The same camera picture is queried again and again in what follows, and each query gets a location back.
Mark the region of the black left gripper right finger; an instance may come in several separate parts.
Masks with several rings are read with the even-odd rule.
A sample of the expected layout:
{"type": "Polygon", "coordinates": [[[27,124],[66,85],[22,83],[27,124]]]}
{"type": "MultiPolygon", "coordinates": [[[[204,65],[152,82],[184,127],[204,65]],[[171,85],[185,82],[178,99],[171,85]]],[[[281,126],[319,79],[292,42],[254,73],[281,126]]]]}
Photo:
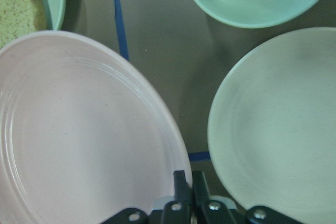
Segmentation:
{"type": "Polygon", "coordinates": [[[296,221],[266,206],[254,206],[244,214],[237,211],[236,205],[229,200],[215,199],[210,196],[204,172],[192,172],[193,195],[198,223],[295,223],[296,221]]]}

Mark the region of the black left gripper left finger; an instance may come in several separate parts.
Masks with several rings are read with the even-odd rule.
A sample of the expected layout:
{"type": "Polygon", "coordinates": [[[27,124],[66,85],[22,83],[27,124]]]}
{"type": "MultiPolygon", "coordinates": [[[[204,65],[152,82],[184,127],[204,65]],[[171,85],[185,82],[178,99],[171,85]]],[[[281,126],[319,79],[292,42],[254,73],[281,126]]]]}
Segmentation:
{"type": "Polygon", "coordinates": [[[126,208],[104,223],[190,223],[191,190],[185,172],[176,170],[174,178],[174,197],[153,209],[148,215],[138,208],[126,208]]]}

